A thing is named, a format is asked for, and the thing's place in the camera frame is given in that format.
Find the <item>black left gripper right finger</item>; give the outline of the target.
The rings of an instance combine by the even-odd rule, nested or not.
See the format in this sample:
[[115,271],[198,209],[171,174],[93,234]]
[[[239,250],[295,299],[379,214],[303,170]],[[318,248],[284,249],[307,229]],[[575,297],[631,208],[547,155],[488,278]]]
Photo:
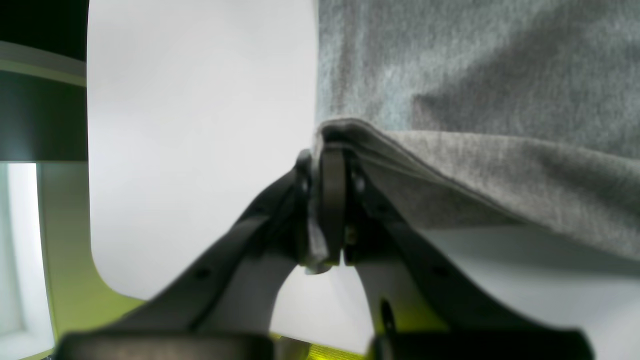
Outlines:
[[350,151],[343,257],[374,326],[368,360],[592,360],[576,328],[544,325],[481,289],[391,205]]

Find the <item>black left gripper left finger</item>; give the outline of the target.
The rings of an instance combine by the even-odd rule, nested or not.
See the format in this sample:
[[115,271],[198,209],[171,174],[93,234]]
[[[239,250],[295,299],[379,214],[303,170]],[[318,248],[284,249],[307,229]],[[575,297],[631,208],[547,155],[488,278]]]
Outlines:
[[266,187],[230,230],[153,299],[121,319],[72,332],[56,360],[274,360],[275,301],[307,250],[312,162]]

